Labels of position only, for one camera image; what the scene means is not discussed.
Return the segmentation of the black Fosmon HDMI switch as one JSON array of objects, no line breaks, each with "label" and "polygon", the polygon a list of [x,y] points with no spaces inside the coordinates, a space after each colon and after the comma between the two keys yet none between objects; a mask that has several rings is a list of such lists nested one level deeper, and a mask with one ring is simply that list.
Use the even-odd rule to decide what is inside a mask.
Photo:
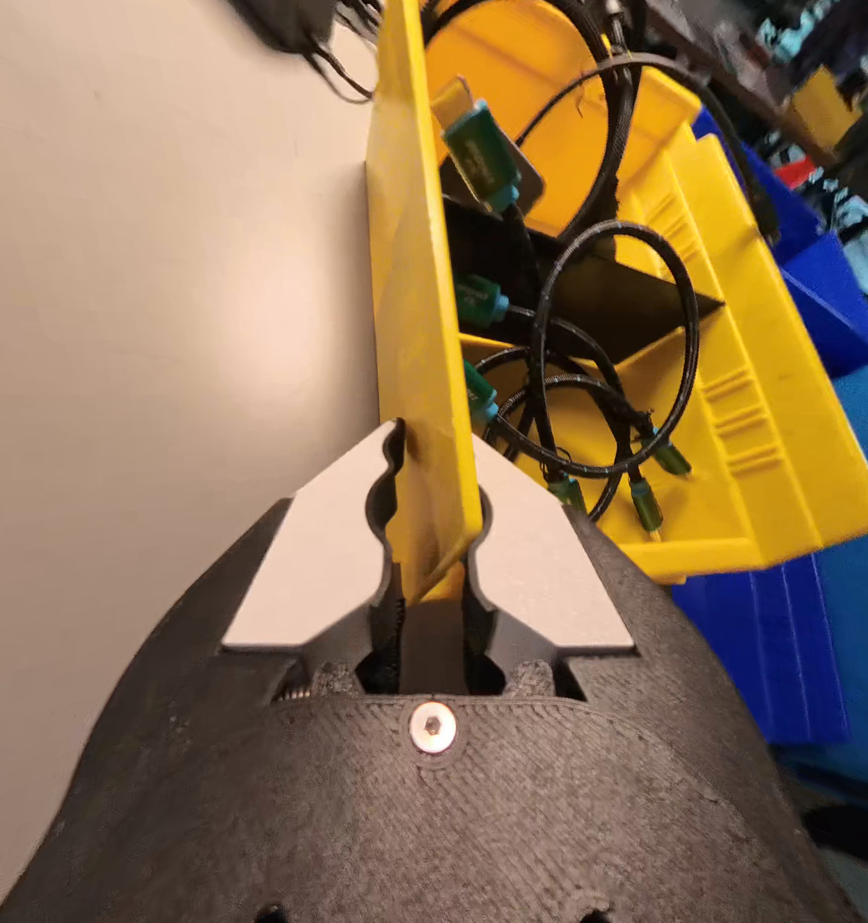
[{"label": "black Fosmon HDMI switch", "polygon": [[[539,287],[531,288],[523,253],[499,217],[443,196],[445,227],[456,275],[496,283],[511,306],[535,310]],[[570,260],[552,294],[552,317],[567,320],[592,337],[619,363],[682,326],[676,283],[601,255],[593,245]]]}]

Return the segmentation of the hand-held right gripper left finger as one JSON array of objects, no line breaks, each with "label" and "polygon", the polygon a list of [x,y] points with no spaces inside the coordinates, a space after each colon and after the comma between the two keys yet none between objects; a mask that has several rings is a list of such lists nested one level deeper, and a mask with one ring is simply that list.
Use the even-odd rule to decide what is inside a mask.
[{"label": "hand-held right gripper left finger", "polygon": [[380,424],[287,503],[225,631],[230,652],[277,652],[306,670],[356,669],[381,645],[394,560],[386,527],[397,507],[405,421]]}]

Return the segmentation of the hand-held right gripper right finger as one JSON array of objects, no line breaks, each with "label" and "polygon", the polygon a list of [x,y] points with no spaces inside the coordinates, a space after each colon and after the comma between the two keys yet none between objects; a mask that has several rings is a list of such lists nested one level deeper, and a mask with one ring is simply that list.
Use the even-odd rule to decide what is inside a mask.
[{"label": "hand-held right gripper right finger", "polygon": [[633,652],[635,643],[570,519],[570,508],[472,437],[483,528],[466,556],[494,663]]}]

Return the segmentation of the small yellow bin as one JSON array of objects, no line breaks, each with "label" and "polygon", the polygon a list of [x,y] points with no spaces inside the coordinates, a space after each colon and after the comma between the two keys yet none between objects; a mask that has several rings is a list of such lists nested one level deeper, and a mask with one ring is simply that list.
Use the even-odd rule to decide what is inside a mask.
[{"label": "small yellow bin", "polygon": [[816,69],[785,101],[787,116],[823,150],[834,149],[863,115],[859,102],[840,92],[825,66]]}]

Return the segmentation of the dark grey power bank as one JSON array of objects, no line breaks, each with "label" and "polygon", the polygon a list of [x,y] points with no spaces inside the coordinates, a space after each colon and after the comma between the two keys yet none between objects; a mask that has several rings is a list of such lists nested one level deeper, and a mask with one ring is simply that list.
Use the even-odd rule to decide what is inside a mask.
[{"label": "dark grey power bank", "polygon": [[308,52],[332,34],[337,1],[229,1],[255,36],[279,52]]}]

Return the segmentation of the yellow plastic bin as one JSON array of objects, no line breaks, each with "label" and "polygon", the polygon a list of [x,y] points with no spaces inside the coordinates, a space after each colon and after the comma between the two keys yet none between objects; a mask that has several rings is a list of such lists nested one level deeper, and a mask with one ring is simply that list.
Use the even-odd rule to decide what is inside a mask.
[{"label": "yellow plastic bin", "polygon": [[[407,426],[389,527],[411,603],[483,528],[474,488],[463,358],[497,342],[461,333],[441,206],[431,94],[461,75],[517,136],[552,94],[594,64],[546,2],[486,2],[425,44],[420,2],[388,2],[367,151],[380,410]],[[676,249],[705,318],[694,393],[672,435],[693,473],[645,467],[664,513],[645,535],[622,486],[600,528],[657,583],[762,570],[868,535],[868,461],[718,139],[696,139],[701,104],[645,72],[619,216]]]}]

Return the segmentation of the blue plastic bin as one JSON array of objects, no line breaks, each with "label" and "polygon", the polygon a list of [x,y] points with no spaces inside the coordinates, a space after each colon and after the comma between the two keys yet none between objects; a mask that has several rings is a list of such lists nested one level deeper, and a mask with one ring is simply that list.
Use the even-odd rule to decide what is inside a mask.
[{"label": "blue plastic bin", "polygon": [[[868,365],[868,304],[834,233],[749,149],[781,218],[775,256],[820,361],[835,379]],[[679,606],[720,658],[768,744],[846,743],[851,726],[816,555],[761,571],[698,567],[675,590]]]}]

